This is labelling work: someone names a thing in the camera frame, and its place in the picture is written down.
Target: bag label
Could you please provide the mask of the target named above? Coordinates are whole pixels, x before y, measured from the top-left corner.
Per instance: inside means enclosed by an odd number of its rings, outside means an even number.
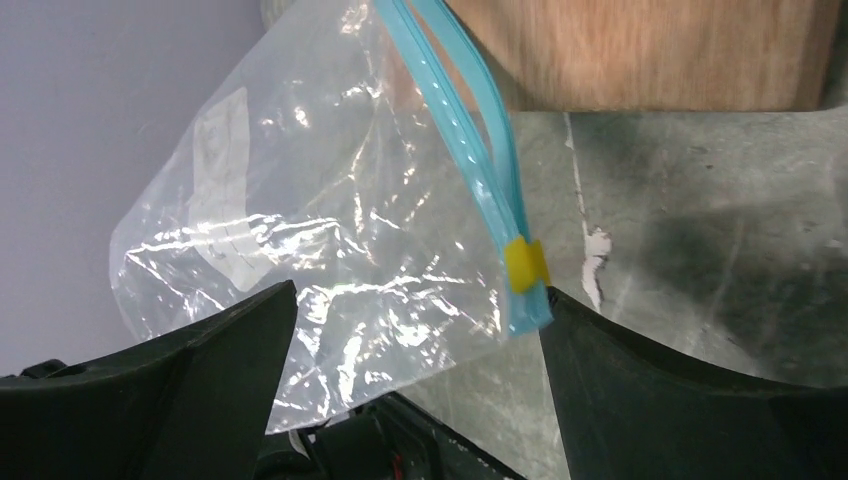
[[[247,292],[274,267],[250,230],[247,89],[236,90],[194,124],[194,194],[189,225],[195,250]]]

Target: black plastic part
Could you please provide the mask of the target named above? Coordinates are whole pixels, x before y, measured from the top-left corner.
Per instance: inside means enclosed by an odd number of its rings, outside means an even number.
[[[296,314],[288,282],[113,355],[0,379],[0,478],[252,478]]]
[[[401,395],[391,393],[366,405],[363,414],[379,419],[401,460],[402,479],[524,480]]]
[[[271,435],[256,480],[524,480],[396,393],[302,439],[316,461],[312,470],[288,434]]]
[[[311,456],[329,480],[395,478],[389,439],[374,416],[357,415],[322,428],[311,447]]]
[[[541,342],[572,478],[848,478],[848,388],[726,370],[549,293]]]

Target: wooden board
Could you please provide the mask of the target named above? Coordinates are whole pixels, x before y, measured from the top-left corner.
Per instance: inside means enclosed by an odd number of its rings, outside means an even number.
[[[840,5],[447,1],[484,51],[510,108],[558,111],[815,109]]]

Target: gray floor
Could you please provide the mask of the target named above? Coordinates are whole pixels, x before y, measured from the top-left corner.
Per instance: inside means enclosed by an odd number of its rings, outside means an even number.
[[[734,370],[848,383],[847,46],[843,28],[822,112],[573,114],[573,150],[562,115],[516,116],[554,283],[591,305],[579,190],[613,242],[608,318]],[[537,336],[405,393],[528,478],[568,478]]]

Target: plastic bag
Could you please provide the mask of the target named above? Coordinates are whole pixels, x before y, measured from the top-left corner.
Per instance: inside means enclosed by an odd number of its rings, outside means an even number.
[[[297,331],[271,431],[550,320],[494,83],[441,1],[412,3],[465,59],[493,159],[405,2],[297,2],[112,237],[112,287],[140,340],[295,281]],[[420,102],[398,102],[397,58]]]

